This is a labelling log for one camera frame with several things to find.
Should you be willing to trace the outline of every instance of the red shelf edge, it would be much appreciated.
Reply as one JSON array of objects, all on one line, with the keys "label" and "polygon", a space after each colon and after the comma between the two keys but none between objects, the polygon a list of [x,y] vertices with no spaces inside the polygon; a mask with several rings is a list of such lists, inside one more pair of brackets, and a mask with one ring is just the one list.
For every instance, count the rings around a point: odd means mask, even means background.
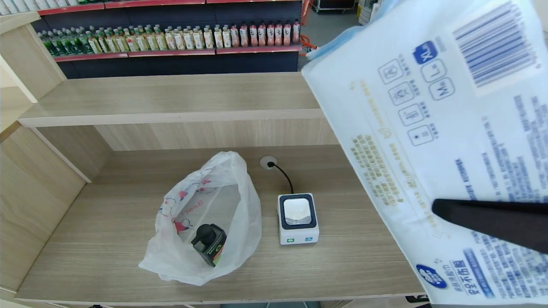
[{"label": "red shelf edge", "polygon": [[120,2],[105,2],[105,9],[151,7],[155,5],[205,4],[206,0],[133,0]]},{"label": "red shelf edge", "polygon": [[253,53],[280,53],[280,52],[299,52],[301,45],[276,46],[276,47],[235,47],[219,48],[217,54],[253,54]]},{"label": "red shelf edge", "polygon": [[279,53],[299,52],[301,45],[279,46],[279,47],[237,47],[221,49],[200,49],[200,50],[162,50],[157,52],[128,52],[128,53],[106,53],[91,55],[64,55],[53,58],[55,62],[83,61],[95,59],[114,58],[137,58],[143,56],[182,56],[182,55],[214,55],[214,54],[251,54],[251,53]]},{"label": "red shelf edge", "polygon": [[301,0],[205,0],[206,3],[279,2],[279,1],[301,1]]},{"label": "red shelf edge", "polygon": [[203,50],[162,50],[159,52],[130,52],[129,58],[136,58],[142,56],[178,56],[178,55],[214,55],[215,49],[203,49]]},{"label": "red shelf edge", "polygon": [[114,59],[114,58],[127,58],[127,53],[107,53],[107,54],[92,54],[92,55],[62,55],[53,58],[55,62],[67,62],[67,61],[82,61],[82,60],[96,60],[96,59]]},{"label": "red shelf edge", "polygon": [[105,4],[103,2],[89,3],[89,4],[81,4],[81,5],[71,5],[71,6],[62,7],[62,8],[39,10],[38,15],[46,16],[46,15],[69,13],[69,12],[83,12],[83,11],[104,10],[104,9],[105,9]]}]

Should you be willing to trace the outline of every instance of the wooden shelf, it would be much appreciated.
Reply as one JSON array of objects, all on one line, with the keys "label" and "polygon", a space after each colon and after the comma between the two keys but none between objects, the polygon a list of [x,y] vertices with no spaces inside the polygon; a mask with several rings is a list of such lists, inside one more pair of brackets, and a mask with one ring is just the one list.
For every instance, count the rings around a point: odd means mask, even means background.
[{"label": "wooden shelf", "polygon": [[300,72],[64,81],[25,112],[27,127],[324,118]]},{"label": "wooden shelf", "polygon": [[[231,150],[246,160],[262,207],[261,242],[240,269],[195,287],[138,267],[163,196],[219,149],[115,152],[74,201],[16,297],[154,306],[424,292],[340,146]],[[298,192],[313,193],[318,243],[279,245],[276,199],[289,188],[280,172],[259,166],[264,155],[278,159]]]},{"label": "wooden shelf", "polygon": [[7,139],[21,124],[17,119],[27,111],[32,103],[19,87],[2,88],[0,90],[2,102],[0,104],[0,142]]}]

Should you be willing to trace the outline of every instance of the black cable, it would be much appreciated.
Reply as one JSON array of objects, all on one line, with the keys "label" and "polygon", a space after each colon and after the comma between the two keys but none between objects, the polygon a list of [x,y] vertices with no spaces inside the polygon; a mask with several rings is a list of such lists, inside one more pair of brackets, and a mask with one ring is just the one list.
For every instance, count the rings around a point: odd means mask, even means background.
[{"label": "black cable", "polygon": [[280,170],[283,175],[286,176],[286,179],[287,181],[289,182],[289,187],[291,187],[291,193],[294,193],[293,192],[293,184],[291,183],[291,180],[289,179],[289,177],[287,176],[287,174],[282,170],[282,168],[278,167],[278,165],[276,165],[274,162],[268,162],[268,164],[266,164],[269,168],[272,168],[272,167],[276,167],[278,168],[278,170]]}]

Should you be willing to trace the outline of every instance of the white plastic bag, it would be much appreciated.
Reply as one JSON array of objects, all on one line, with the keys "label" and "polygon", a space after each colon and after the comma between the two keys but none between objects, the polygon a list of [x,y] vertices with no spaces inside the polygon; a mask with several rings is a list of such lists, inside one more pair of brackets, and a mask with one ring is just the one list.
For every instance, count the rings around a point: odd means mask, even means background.
[{"label": "white plastic bag", "polygon": [[[215,267],[208,265],[190,241],[203,224],[216,224],[227,234]],[[261,240],[261,203],[235,152],[213,156],[164,197],[156,216],[156,235],[139,267],[162,280],[201,286],[242,266]]]}]

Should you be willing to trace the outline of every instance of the diaper package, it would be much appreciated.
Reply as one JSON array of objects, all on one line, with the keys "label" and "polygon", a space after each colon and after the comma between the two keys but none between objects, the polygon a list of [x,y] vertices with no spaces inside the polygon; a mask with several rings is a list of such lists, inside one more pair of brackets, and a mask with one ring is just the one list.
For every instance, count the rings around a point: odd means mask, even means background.
[{"label": "diaper package", "polygon": [[532,3],[385,0],[374,19],[302,74],[431,302],[548,304],[548,255],[431,211],[438,198],[548,203],[548,54]]}]

